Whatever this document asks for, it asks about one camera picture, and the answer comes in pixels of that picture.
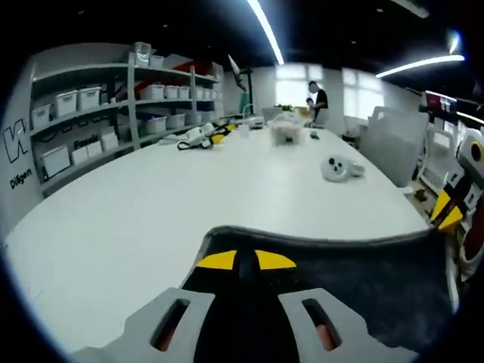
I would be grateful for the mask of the person's right hand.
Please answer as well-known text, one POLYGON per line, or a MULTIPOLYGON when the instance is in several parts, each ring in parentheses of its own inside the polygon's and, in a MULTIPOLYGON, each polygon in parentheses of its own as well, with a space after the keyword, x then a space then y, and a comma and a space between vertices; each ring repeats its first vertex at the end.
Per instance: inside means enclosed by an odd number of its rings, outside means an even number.
POLYGON ((473 214, 473 219, 469 231, 462 243, 462 250, 464 251, 464 258, 466 261, 471 261, 477 256, 483 246, 483 221, 478 213, 473 214))

